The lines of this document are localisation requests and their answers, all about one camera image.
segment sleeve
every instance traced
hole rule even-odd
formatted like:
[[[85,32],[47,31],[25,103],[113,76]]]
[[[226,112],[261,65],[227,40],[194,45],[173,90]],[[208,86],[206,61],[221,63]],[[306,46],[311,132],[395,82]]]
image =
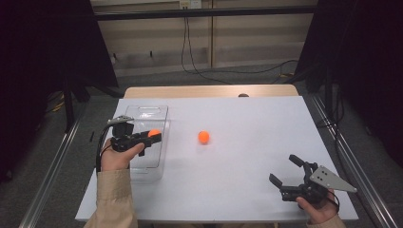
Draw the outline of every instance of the sleeve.
[[[306,226],[308,228],[346,228],[343,221],[340,219],[338,215],[335,215],[333,218],[330,218],[329,220],[323,223],[317,225],[306,224]]]
[[[97,209],[85,228],[138,228],[129,170],[98,173]]]

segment cuff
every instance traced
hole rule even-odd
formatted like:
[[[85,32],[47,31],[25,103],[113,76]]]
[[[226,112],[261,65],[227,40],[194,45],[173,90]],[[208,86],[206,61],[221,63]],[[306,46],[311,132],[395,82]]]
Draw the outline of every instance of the cuff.
[[[98,173],[97,200],[113,200],[131,195],[128,169]]]
[[[334,217],[330,218],[329,220],[316,224],[316,225],[310,225],[307,224],[308,228],[345,228],[346,226],[344,225],[343,221],[340,219],[338,215],[335,215]]]

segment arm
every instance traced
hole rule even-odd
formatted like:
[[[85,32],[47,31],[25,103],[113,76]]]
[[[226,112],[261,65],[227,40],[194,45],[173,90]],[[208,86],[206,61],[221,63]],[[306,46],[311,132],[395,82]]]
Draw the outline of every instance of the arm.
[[[335,200],[335,196],[332,193],[328,193],[329,200]],[[346,227],[338,216],[336,207],[326,199],[321,203],[321,205],[312,205],[304,198],[297,198],[297,203],[310,216],[310,219],[307,222],[308,228]]]
[[[110,147],[110,140],[106,141],[101,160],[102,172],[97,174],[97,210],[86,223],[86,228],[138,227],[127,167],[143,149],[144,144],[139,143],[119,153]]]

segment transparent plastic container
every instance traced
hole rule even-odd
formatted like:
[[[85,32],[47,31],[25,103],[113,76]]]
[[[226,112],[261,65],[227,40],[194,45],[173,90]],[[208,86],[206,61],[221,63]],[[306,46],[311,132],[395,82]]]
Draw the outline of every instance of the transparent plastic container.
[[[145,149],[144,156],[134,157],[130,161],[130,177],[132,181],[157,181],[163,177],[166,142],[169,120],[168,106],[136,106],[127,107],[126,116],[134,119],[133,134],[151,129],[162,133],[162,140]]]

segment orange object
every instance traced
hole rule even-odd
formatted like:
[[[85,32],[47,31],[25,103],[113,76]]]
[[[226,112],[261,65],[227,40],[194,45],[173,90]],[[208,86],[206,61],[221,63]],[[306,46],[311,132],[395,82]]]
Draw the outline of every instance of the orange object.
[[[201,131],[199,132],[199,142],[206,144],[210,140],[210,135],[208,134],[207,131]]]
[[[152,130],[148,131],[148,137],[158,135],[160,133],[161,133],[161,131],[159,129],[152,129]]]

